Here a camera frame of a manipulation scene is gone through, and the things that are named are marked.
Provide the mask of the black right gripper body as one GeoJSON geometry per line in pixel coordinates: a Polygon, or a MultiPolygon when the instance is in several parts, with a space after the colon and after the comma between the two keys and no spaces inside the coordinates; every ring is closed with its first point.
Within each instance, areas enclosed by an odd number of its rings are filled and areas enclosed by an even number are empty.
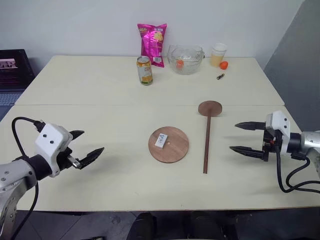
{"type": "Polygon", "coordinates": [[[262,160],[267,162],[269,160],[269,153],[275,153],[276,147],[281,149],[282,133],[280,130],[265,129],[263,133],[262,160]]]}

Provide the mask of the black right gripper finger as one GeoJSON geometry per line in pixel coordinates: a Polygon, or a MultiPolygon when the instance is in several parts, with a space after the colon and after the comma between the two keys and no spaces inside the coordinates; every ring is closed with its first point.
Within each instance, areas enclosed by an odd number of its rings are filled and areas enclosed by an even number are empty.
{"type": "Polygon", "coordinates": [[[240,122],[234,125],[237,128],[244,129],[244,130],[264,130],[266,123],[265,122],[257,122],[257,121],[247,121],[247,122],[240,122]]]}
{"type": "Polygon", "coordinates": [[[230,146],[229,148],[231,150],[235,151],[236,153],[239,153],[239,154],[247,156],[247,157],[257,158],[257,159],[262,159],[264,157],[264,151],[254,150],[250,147],[230,146]]]}

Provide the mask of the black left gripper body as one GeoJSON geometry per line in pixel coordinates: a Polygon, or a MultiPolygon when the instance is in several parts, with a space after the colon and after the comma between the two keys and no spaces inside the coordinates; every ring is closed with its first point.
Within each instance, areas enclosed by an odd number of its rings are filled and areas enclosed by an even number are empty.
{"type": "Polygon", "coordinates": [[[69,147],[67,147],[64,151],[61,151],[57,155],[56,162],[58,164],[60,171],[63,171],[70,167],[74,167],[79,170],[82,168],[82,164],[80,163],[80,160],[78,158],[74,158],[73,156],[71,156],[72,152],[73,151],[69,147]]]}

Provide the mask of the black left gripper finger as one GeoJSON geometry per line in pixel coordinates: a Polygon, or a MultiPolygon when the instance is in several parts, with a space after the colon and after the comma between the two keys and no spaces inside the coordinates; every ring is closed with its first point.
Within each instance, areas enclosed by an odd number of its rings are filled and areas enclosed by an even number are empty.
{"type": "Polygon", "coordinates": [[[69,133],[72,135],[72,140],[75,140],[76,138],[78,138],[79,136],[84,134],[85,132],[83,130],[72,130],[69,133]]]}
{"type": "Polygon", "coordinates": [[[103,152],[105,148],[101,147],[98,149],[95,149],[94,151],[90,152],[87,154],[87,156],[85,158],[83,158],[82,160],[79,161],[80,169],[85,168],[86,166],[90,165],[91,163],[93,163],[103,152]]]}

